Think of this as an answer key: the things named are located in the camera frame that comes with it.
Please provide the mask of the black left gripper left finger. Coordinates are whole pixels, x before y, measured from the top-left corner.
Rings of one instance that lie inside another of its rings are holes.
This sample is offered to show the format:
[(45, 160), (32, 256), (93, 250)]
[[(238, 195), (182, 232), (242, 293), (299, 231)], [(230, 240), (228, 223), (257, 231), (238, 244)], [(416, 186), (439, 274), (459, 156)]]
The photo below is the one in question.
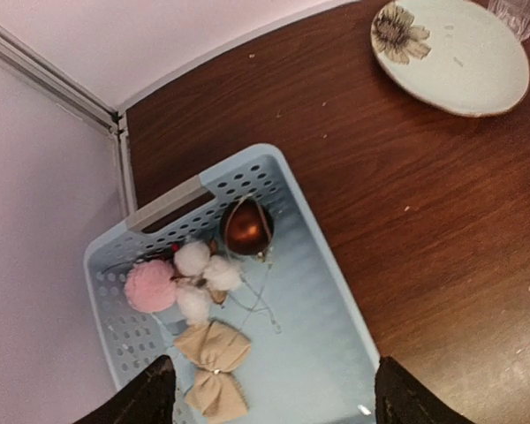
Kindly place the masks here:
[(172, 360), (161, 355), (116, 395), (75, 424), (170, 424), (176, 386)]

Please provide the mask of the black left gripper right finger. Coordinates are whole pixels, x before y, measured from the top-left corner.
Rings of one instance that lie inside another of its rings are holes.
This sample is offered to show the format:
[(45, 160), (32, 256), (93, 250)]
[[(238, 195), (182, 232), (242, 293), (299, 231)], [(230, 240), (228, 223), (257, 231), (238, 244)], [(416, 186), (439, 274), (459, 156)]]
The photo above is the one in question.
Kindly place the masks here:
[(380, 358), (375, 374), (375, 419), (377, 424), (473, 424), (391, 356)]

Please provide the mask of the beige fabric bow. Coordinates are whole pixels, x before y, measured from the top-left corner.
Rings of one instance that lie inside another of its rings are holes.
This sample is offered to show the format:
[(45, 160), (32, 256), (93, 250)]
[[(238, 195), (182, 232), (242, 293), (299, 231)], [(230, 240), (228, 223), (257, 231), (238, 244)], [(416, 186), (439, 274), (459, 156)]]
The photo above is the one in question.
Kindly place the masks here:
[(251, 351), (251, 341), (219, 321), (188, 327), (175, 346), (196, 366), (186, 403), (209, 423), (226, 423), (248, 414), (244, 391), (233, 372)]

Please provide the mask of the light blue plastic basket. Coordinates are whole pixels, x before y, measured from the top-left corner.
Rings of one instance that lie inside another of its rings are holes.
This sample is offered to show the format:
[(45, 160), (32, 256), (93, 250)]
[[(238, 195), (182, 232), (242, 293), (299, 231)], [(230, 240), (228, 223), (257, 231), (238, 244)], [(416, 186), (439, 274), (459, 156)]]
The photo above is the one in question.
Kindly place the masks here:
[(184, 316), (177, 307), (133, 310), (125, 278), (135, 262), (174, 244), (220, 239), (223, 212), (243, 197), (272, 215), (272, 243), (264, 258), (238, 258), (242, 284), (210, 314), (252, 343), (236, 373), (249, 406), (244, 422), (374, 422), (378, 351), (288, 163), (268, 144), (188, 179), (88, 246), (87, 289), (115, 385), (166, 354), (177, 372), (173, 421), (202, 422), (184, 400), (195, 366), (174, 345)]

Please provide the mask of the pink pompom ornament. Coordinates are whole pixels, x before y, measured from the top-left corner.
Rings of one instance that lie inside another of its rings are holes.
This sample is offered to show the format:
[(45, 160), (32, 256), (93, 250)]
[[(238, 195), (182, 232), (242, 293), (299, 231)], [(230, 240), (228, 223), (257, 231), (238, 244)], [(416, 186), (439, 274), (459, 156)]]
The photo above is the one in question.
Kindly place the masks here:
[(173, 306), (177, 300), (174, 268), (162, 260), (134, 264), (127, 274), (124, 292), (134, 310), (157, 313)]

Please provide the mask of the white cotton ball ornament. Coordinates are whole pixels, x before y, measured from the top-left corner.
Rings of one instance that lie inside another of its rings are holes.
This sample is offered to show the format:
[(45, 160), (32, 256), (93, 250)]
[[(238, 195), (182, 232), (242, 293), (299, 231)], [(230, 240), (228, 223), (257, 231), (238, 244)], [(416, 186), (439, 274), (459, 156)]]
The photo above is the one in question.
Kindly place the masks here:
[(180, 247), (173, 261), (178, 273), (174, 278), (177, 304), (188, 326), (207, 322), (211, 305), (223, 303), (227, 293), (242, 283), (239, 265), (214, 254), (207, 243), (199, 240)]

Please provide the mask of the red brown bauble ornament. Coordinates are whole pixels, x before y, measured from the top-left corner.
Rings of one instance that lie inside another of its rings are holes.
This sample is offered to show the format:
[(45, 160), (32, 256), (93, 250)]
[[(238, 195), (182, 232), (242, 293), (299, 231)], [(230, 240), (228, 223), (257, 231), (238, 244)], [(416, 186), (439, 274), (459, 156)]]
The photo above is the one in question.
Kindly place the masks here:
[(220, 236), (231, 252), (244, 256), (264, 255), (274, 235), (269, 211), (251, 197), (228, 205), (220, 220)]

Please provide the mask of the light blue flower plate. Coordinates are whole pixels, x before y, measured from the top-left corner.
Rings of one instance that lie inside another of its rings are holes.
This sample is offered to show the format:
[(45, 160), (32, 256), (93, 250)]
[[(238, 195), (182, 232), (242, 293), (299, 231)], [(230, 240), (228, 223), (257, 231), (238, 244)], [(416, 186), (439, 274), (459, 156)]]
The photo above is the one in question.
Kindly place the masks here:
[(514, 109), (530, 85), (526, 52), (511, 30), (472, 1), (390, 1), (370, 41), (385, 73), (440, 110), (489, 117)]

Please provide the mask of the clear drinking glass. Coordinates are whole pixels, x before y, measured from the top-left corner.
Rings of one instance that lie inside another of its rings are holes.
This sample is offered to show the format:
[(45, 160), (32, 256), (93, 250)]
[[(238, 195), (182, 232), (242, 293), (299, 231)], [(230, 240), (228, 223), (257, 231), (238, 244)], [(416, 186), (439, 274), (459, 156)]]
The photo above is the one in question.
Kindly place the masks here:
[(530, 37), (530, 0), (489, 0), (488, 10), (510, 28), (520, 42)]

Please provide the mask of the left aluminium frame post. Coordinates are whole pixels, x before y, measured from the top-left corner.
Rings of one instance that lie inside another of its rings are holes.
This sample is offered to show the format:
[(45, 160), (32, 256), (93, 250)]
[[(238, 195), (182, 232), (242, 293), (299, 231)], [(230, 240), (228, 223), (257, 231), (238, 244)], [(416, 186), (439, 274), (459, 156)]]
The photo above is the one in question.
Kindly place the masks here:
[(111, 108), (24, 42), (0, 26), (0, 67), (47, 96), (55, 105), (112, 139), (124, 216), (136, 209), (129, 167), (125, 115)]

